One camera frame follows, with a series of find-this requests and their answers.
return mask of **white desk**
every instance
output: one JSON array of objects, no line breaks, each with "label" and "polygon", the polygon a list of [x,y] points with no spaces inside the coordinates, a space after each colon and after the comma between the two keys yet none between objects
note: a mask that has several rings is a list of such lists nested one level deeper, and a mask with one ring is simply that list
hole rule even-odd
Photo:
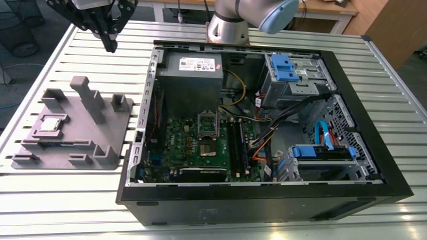
[{"label": "white desk", "polygon": [[[117,36],[116,53],[89,32],[69,27],[0,136],[0,238],[61,240],[369,240],[427,239],[427,119],[375,46],[357,36],[249,31],[253,45],[333,51],[415,196],[379,205],[337,221],[144,227],[116,205],[121,166],[112,171],[16,170],[9,156],[21,147],[46,88],[69,88],[85,75],[102,96],[125,93],[141,101],[154,39],[204,42],[202,25],[130,21]],[[138,106],[132,106],[133,114]],[[136,125],[130,117],[128,126]],[[133,131],[125,141],[133,139]]]}]

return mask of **sticker label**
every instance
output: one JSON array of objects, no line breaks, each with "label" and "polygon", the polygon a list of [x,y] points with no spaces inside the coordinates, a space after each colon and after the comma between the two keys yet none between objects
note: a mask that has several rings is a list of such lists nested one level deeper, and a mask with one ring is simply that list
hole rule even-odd
[{"label": "sticker label", "polygon": [[256,99],[255,99],[255,106],[256,106],[257,108],[261,107],[261,99],[260,99],[260,98],[256,98]]},{"label": "sticker label", "polygon": [[267,173],[268,177],[272,175],[272,169],[265,165],[264,172]]},{"label": "sticker label", "polygon": [[213,58],[182,57],[178,60],[180,71],[214,72],[214,67],[216,66]]},{"label": "sticker label", "polygon": [[295,70],[295,72],[299,75],[307,75],[307,71],[305,70]]}]

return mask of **blue drive bracket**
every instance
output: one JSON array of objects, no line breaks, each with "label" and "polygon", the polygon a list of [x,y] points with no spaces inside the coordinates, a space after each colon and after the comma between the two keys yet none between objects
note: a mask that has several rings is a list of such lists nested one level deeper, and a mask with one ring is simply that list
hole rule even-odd
[{"label": "blue drive bracket", "polygon": [[279,82],[297,82],[300,77],[293,72],[293,63],[288,55],[271,55],[272,68]]}]

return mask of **aluminum table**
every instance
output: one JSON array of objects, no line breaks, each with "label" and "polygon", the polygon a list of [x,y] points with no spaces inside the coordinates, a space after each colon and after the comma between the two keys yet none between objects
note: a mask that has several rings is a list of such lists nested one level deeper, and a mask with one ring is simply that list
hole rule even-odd
[{"label": "aluminum table", "polygon": [[[69,88],[74,75],[89,87],[125,93],[141,102],[153,40],[202,42],[205,26],[130,21],[117,36],[116,53],[104,50],[89,32],[73,26],[56,47],[12,120],[0,136],[0,238],[33,239],[427,239],[427,114],[375,45],[359,36],[251,30],[252,45],[333,51],[377,127],[415,196],[375,206],[337,221],[197,226],[142,226],[114,203],[121,172],[93,170],[16,170],[10,156],[44,107],[46,88]],[[128,127],[136,126],[138,106]],[[128,131],[124,155],[133,139]]]}]

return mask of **small electronic component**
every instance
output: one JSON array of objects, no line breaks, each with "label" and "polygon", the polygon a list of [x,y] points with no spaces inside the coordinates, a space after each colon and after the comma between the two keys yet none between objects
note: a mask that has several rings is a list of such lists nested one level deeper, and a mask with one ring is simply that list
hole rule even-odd
[{"label": "small electronic component", "polygon": [[61,120],[58,118],[45,118],[40,125],[40,132],[54,132],[60,128]]},{"label": "small electronic component", "polygon": [[200,148],[200,156],[201,157],[213,157],[217,155],[216,141],[201,140],[198,142],[198,148]]}]

